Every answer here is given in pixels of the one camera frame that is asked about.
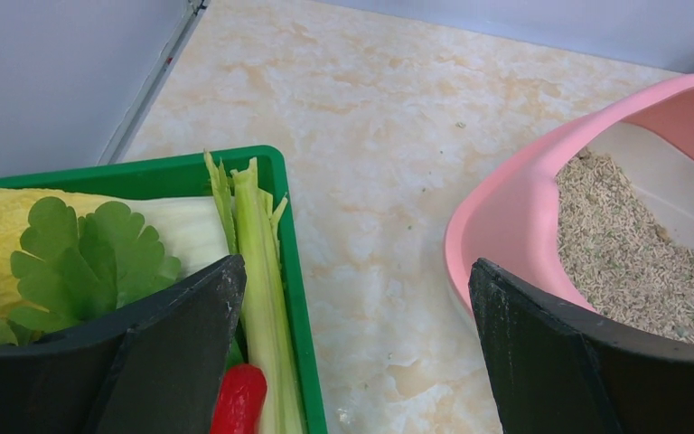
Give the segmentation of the pink litter box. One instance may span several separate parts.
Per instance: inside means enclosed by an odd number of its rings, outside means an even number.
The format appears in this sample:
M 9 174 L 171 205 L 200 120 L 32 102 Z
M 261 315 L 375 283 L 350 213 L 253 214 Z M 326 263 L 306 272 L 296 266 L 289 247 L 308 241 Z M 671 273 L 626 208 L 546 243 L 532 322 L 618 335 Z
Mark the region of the pink litter box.
M 580 150 L 607 154 L 669 235 L 694 250 L 694 74 L 668 79 L 553 129 L 488 175 L 444 239 L 452 298 L 471 316 L 473 264 L 489 259 L 553 296 L 586 300 L 558 257 L 557 173 Z

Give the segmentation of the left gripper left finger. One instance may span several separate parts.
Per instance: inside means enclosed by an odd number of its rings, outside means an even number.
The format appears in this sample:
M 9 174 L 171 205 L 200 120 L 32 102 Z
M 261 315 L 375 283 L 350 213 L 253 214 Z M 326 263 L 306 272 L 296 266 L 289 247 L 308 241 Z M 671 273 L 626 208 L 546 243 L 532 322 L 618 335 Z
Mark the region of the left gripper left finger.
M 0 433 L 206 433 L 246 272 L 228 256 L 111 314 L 0 346 Z

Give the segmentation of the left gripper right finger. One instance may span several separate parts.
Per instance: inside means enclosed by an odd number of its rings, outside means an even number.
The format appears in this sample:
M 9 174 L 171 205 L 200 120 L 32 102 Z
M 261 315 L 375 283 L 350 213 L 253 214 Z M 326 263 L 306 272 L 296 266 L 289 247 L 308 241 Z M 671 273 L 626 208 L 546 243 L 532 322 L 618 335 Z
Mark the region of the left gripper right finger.
M 694 433 L 694 344 L 622 325 L 487 259 L 474 320 L 506 433 Z

